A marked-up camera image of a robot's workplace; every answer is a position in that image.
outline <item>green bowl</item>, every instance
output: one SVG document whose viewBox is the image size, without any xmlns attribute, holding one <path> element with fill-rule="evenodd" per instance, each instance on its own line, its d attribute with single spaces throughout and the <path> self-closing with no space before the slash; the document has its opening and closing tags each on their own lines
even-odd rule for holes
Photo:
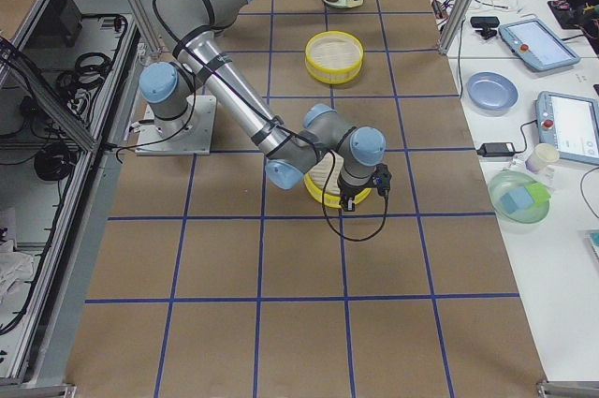
<svg viewBox="0 0 599 398">
<path fill-rule="evenodd" d="M 506 170 L 498 173 L 490 180 L 489 195 L 498 214 L 520 223 L 537 223 L 543 220 L 549 212 L 549 201 L 531 206 L 528 209 L 517 210 L 509 214 L 501 202 L 501 197 L 506 193 L 521 187 L 536 183 L 530 176 L 518 171 Z"/>
</svg>

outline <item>green sponge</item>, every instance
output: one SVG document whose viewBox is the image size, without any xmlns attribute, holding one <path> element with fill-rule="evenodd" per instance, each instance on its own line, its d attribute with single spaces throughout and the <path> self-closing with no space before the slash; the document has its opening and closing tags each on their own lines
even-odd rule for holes
<svg viewBox="0 0 599 398">
<path fill-rule="evenodd" d="M 547 191 L 547 188 L 539 182 L 534 182 L 532 184 L 525 185 L 524 187 L 526 188 L 528 193 L 531 194 L 531 197 L 534 200 L 533 206 L 543 204 L 551 198 L 551 195 Z"/>
</svg>

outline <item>white cup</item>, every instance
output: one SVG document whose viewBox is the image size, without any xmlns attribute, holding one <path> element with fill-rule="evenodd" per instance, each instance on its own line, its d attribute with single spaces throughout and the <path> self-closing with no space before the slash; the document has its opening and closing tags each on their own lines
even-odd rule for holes
<svg viewBox="0 0 599 398">
<path fill-rule="evenodd" d="M 528 159 L 526 159 L 526 169 L 537 173 L 558 159 L 560 159 L 560 152 L 558 152 L 557 148 L 548 143 L 539 143 L 534 147 Z"/>
</svg>

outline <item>blue sponge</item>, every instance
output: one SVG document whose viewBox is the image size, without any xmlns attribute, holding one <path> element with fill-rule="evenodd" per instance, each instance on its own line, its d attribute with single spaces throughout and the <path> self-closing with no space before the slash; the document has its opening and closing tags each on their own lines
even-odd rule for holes
<svg viewBox="0 0 599 398">
<path fill-rule="evenodd" d="M 513 214 L 515 211 L 528 209 L 533 206 L 534 198 L 528 189 L 521 185 L 503 195 L 500 198 L 500 202 L 508 214 Z"/>
</svg>

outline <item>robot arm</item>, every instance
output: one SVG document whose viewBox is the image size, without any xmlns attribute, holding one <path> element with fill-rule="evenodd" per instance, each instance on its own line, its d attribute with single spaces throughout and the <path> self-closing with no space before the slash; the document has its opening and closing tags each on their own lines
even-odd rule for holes
<svg viewBox="0 0 599 398">
<path fill-rule="evenodd" d="M 353 210 L 353 197 L 366 187 L 377 186 L 379 193 L 386 193 L 388 184 L 380 185 L 373 179 L 386 148 L 380 131 L 356 128 L 326 105 L 316 105 L 308 112 L 305 130 L 300 134 L 284 128 L 283 120 L 218 47 L 214 32 L 230 26 L 240 8 L 250 1 L 154 0 L 153 10 L 166 30 L 164 40 L 172 54 L 192 72 L 197 84 L 204 84 L 211 91 L 265 154 L 269 160 L 266 172 L 276 185 L 283 189 L 293 187 L 328 150 L 335 150 L 344 159 L 339 186 L 348 210 Z M 140 89 L 155 115 L 164 116 L 166 121 L 183 119 L 188 111 L 184 98 L 189 94 L 189 89 L 182 87 L 185 75 L 167 63 L 144 70 Z M 156 84 L 163 77 L 167 85 Z"/>
</svg>

